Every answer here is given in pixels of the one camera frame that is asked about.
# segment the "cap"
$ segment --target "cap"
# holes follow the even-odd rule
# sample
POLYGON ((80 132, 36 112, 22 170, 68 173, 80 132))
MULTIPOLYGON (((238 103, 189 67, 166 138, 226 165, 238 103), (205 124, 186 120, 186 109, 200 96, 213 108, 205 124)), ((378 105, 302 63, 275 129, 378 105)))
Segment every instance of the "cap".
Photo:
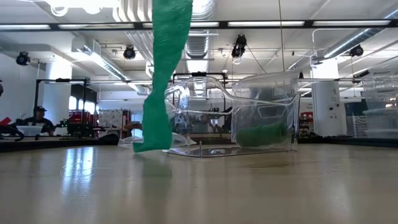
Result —
POLYGON ((44 109, 44 107, 42 107, 42 106, 36 107, 36 110, 37 110, 37 111, 47 111, 47 110, 44 109))

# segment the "white column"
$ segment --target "white column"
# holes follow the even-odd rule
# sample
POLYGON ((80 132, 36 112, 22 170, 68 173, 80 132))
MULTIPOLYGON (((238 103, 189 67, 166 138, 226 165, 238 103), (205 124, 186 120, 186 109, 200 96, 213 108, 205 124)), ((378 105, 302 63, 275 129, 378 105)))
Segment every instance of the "white column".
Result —
MULTIPOLYGON (((52 62, 45 67, 45 79, 72 78, 72 65, 67 62, 52 62)), ((68 84, 44 84, 43 107, 45 117, 53 124, 69 118, 69 97, 71 86, 68 84)))
MULTIPOLYGON (((322 61, 312 68, 312 78, 339 78, 337 59, 322 61)), ((344 105, 340 102, 338 82, 312 84, 315 133, 320 136, 346 134, 343 128, 344 105)))

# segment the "green fabric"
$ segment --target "green fabric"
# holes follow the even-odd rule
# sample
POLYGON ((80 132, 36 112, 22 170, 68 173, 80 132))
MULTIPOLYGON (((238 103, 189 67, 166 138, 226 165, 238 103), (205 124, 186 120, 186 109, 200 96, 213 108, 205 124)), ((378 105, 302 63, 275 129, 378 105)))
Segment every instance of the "green fabric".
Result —
POLYGON ((241 147, 269 146, 282 143, 287 138, 287 126, 278 122, 238 131, 236 142, 241 147))
POLYGON ((134 152, 170 149, 172 131, 166 113, 164 93, 188 39, 192 0, 153 0, 155 74, 152 93, 144 103, 144 143, 134 152))

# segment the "wall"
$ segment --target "wall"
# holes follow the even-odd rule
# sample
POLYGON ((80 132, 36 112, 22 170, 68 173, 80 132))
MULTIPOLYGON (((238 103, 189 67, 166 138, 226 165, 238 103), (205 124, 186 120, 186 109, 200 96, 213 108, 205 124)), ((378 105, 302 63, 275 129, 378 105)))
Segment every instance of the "wall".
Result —
MULTIPOLYGON (((39 77, 44 77, 40 70, 39 77)), ((0 80, 4 93, 0 97, 0 120, 10 117, 13 121, 25 114, 24 118, 33 115, 37 68, 22 67, 14 58, 0 54, 0 80)))

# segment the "ceiling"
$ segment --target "ceiling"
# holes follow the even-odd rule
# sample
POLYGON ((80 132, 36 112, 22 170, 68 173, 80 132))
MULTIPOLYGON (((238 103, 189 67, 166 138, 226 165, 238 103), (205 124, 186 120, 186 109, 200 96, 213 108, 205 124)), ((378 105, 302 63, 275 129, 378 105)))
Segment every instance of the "ceiling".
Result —
MULTIPOLYGON (((215 0, 216 12, 214 20, 277 20, 280 19, 277 0, 215 0)), ((396 0, 280 0, 282 19, 381 19, 391 9, 398 9, 396 0)), ((18 0, 0 1, 0 21, 3 23, 26 22, 114 22, 111 9, 103 9, 99 14, 90 15, 82 9, 71 9, 64 17, 54 17, 46 2, 27 2, 18 0)), ((289 68, 308 54, 313 47, 327 49, 338 43, 355 30, 318 30, 312 42, 312 30, 213 30, 217 36, 212 37, 209 72, 228 71, 231 78, 243 78, 248 75, 268 72, 280 72, 289 68), (248 40, 247 51, 239 65, 232 63, 229 53, 236 36, 245 34, 248 40), (281 52, 282 40, 284 51, 281 52)), ((31 56, 41 61, 67 57, 76 65, 75 77, 89 76, 92 80, 112 78, 96 64, 80 60, 72 51, 72 39, 83 35, 87 39, 97 40, 107 58, 128 73, 130 79, 149 78, 143 74, 146 61, 138 55, 134 60, 125 60, 123 50, 132 44, 124 32, 120 31, 89 31, 89 32, 35 32, 35 33, 0 33, 0 41, 7 39, 19 44, 47 44, 55 50, 33 53, 31 56)), ((387 29, 363 42, 364 56, 397 40, 398 29, 387 29)), ((372 54, 371 57, 351 59, 340 57, 338 60, 341 77, 350 76, 383 63, 398 55, 398 44, 372 54)), ((309 75, 309 65, 304 63, 299 69, 309 75)), ((184 62, 180 62, 177 72, 186 72, 184 62)), ((110 90, 126 90, 125 86, 106 87, 110 90)))

